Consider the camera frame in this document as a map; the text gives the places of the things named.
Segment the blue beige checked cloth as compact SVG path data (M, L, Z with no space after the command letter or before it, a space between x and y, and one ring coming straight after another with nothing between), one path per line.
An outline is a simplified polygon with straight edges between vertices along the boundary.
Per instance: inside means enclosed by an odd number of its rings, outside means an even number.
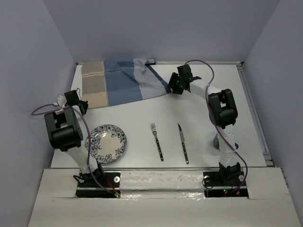
M155 64L155 59L83 62L82 100L96 109L169 94L167 82L152 67Z

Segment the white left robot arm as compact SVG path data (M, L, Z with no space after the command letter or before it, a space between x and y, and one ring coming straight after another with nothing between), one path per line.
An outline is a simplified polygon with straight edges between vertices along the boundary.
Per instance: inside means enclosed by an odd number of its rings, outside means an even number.
M90 157L86 148L82 148L83 133L78 122L74 106L79 107L82 117L88 109L88 102L80 100L77 91L64 93L66 107L44 115L50 144L54 149L69 155L80 168L80 175L74 178L80 183L89 181L99 187L105 181L105 173L100 164Z

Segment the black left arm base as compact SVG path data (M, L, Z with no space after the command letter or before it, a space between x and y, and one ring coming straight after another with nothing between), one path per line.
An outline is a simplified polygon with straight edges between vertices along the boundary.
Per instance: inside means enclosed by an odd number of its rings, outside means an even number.
M77 182L75 195L78 198L118 199L121 197L120 171L105 171L104 177L95 176L96 181L91 175L85 180L81 173L74 175L73 178Z

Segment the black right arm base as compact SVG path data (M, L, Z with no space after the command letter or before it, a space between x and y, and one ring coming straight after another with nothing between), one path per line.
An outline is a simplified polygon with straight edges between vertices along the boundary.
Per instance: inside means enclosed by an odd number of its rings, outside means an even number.
M219 171L203 172L204 195L206 198L248 198L248 188L243 179L244 174L241 173L240 176L225 182Z

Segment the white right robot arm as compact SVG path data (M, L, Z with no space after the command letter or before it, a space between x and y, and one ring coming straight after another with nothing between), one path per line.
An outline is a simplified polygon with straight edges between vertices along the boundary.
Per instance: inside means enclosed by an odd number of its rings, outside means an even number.
M230 89L222 90L211 86L215 73L210 65L207 66L212 72L209 82L203 81L199 76L194 76L189 64L184 64L177 67L177 73L172 73L168 89L178 95L186 90L206 101L210 121L217 131L220 151L219 171L215 172L215 175L222 185L230 185L241 175L233 130L238 111Z

